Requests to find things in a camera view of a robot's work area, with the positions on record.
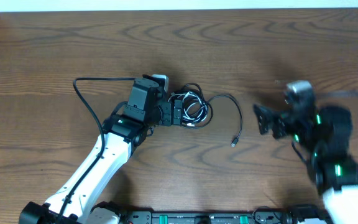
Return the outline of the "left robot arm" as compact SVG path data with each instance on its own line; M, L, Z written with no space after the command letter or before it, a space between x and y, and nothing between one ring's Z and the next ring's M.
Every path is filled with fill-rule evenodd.
M86 223L110 179L152 135L154 127L180 122L177 108L168 101L166 75L143 75L131 81L129 99L117 104L103 122L96 120L99 136L79 168L43 204L29 202L19 224Z

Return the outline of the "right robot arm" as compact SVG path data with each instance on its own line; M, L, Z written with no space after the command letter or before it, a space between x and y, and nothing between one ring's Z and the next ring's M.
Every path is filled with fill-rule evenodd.
M275 139L293 137L292 147L309 154L297 155L323 199L324 209L296 206L282 217L284 223L358 223L358 163L349 152L352 120L349 110L315 104L276 111L254 105L261 134Z

